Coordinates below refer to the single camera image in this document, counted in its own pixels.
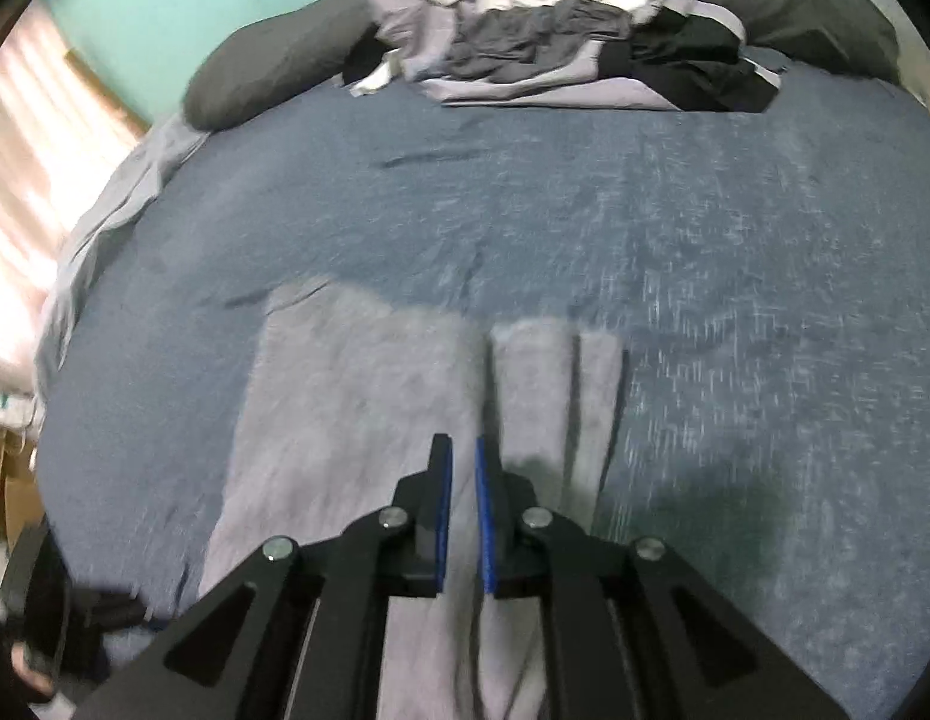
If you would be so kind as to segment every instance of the metal bolt head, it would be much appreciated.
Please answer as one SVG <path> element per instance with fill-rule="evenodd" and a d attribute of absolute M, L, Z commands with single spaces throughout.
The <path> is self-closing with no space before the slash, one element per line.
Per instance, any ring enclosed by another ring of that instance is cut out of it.
<path fill-rule="evenodd" d="M 386 506 L 379 512 L 379 524 L 382 528 L 401 528 L 409 521 L 409 513 L 401 506 Z"/>
<path fill-rule="evenodd" d="M 657 560 L 662 560 L 662 557 L 665 557 L 665 544 L 660 539 L 654 538 L 654 536 L 646 536 L 640 538 L 635 544 L 635 554 L 642 560 L 657 562 Z"/>
<path fill-rule="evenodd" d="M 295 545 L 285 536 L 272 536 L 262 544 L 262 554 L 268 557 L 268 560 L 284 560 L 294 551 Z"/>
<path fill-rule="evenodd" d="M 552 520 L 551 512 L 541 506 L 533 506 L 521 513 L 521 521 L 535 530 L 548 528 Z"/>

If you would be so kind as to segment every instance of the gray clothing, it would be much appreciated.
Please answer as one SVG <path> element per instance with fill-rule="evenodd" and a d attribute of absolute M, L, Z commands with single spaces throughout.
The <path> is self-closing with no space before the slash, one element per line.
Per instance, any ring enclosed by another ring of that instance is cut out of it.
<path fill-rule="evenodd" d="M 625 11 L 593 0 L 488 10 L 458 19 L 444 70 L 459 81 L 514 83 L 567 65 L 590 38 L 622 40 L 630 33 Z"/>
<path fill-rule="evenodd" d="M 515 605 L 486 602 L 482 624 L 495 625 L 470 650 L 481 594 L 476 437 L 488 429 L 491 396 L 505 464 L 529 474 L 544 505 L 588 526 L 617 413 L 620 341 L 535 319 L 497 328 L 489 344 L 458 314 L 393 308 L 327 278 L 276 289 L 266 314 L 201 589 L 269 536 L 321 541 L 387 505 L 396 481 L 425 467 L 431 436 L 447 433 L 454 478 L 445 589 L 434 601 L 391 601 L 378 717 L 532 720 L 545 684 L 537 617 L 525 610 L 516 620 Z M 500 695 L 517 693 L 526 710 L 500 706 Z"/>
<path fill-rule="evenodd" d="M 745 29 L 735 14 L 699 0 L 664 0 L 662 9 L 727 32 L 701 23 L 686 32 L 673 19 L 666 28 L 649 25 L 633 41 L 644 46 L 639 55 L 650 55 L 644 68 L 620 59 L 603 68 L 605 44 L 629 36 L 628 16 L 593 1 L 486 13 L 468 0 L 455 9 L 425 0 L 370 4 L 379 38 L 398 47 L 406 80 L 449 106 L 757 112 L 781 85 L 777 74 L 740 58 Z"/>
<path fill-rule="evenodd" d="M 181 113 L 156 124 L 75 224 L 59 256 L 55 283 L 41 309 L 35 350 L 35 392 L 40 401 L 49 397 L 75 323 L 82 316 L 98 276 L 131 236 L 142 211 L 207 136 L 189 127 Z"/>

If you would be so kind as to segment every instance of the blue bedsheet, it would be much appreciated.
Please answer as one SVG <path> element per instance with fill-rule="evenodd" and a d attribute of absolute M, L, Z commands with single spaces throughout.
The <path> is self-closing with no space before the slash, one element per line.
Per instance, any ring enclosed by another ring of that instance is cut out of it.
<path fill-rule="evenodd" d="M 910 689 L 930 655 L 930 117 L 908 94 L 801 65 L 762 115 L 324 85 L 212 136 L 51 391 L 39 482 L 76 576 L 193 600 L 262 300 L 302 274 L 620 332 L 599 529 L 668 538 L 856 720 Z"/>

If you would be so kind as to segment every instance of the dark gray pillow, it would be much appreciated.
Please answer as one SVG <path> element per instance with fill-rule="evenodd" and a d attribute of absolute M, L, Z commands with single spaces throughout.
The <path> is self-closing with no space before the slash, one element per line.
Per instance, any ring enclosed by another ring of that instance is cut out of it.
<path fill-rule="evenodd" d="M 188 83 L 185 120 L 212 132 L 247 122 L 338 73 L 371 26 L 368 0 L 319 0 L 243 26 Z"/>
<path fill-rule="evenodd" d="M 898 83 L 895 28 L 870 0 L 704 0 L 745 24 L 752 46 L 771 49 L 832 73 Z"/>

